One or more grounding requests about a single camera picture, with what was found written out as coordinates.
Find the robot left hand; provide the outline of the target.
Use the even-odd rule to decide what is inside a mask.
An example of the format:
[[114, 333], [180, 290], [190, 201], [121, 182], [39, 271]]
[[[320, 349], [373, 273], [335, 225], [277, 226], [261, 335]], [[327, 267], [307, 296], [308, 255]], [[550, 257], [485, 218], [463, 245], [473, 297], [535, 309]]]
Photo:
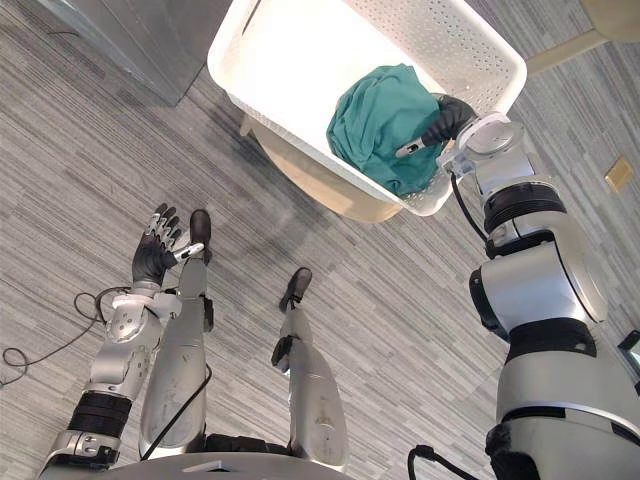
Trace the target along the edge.
[[211, 218], [204, 209], [191, 213], [189, 232], [180, 226], [175, 207], [159, 205], [145, 227], [132, 260], [132, 281], [135, 287], [149, 284], [159, 289], [167, 271], [191, 258], [200, 258], [207, 265], [211, 259]]

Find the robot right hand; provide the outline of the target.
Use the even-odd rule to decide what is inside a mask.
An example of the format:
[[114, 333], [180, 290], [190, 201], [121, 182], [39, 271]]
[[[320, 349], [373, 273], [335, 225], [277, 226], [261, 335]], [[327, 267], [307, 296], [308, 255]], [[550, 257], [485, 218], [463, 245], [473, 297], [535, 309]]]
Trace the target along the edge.
[[439, 106], [438, 118], [418, 138], [405, 144], [395, 152], [396, 158], [407, 157], [426, 147], [455, 140], [478, 115], [465, 101], [449, 95], [437, 98]]

